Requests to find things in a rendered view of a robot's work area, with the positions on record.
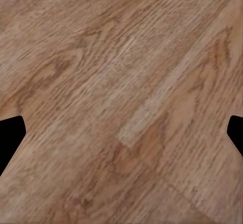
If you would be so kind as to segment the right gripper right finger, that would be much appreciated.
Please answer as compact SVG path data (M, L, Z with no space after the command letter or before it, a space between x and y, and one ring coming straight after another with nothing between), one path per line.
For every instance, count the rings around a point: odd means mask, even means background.
M236 145L240 153L243 155L243 118L238 116L231 116L227 134Z

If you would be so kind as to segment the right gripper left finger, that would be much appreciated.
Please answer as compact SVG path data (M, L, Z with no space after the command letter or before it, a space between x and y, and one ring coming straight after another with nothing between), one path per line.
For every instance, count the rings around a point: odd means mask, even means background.
M0 121L0 176L26 135L22 116Z

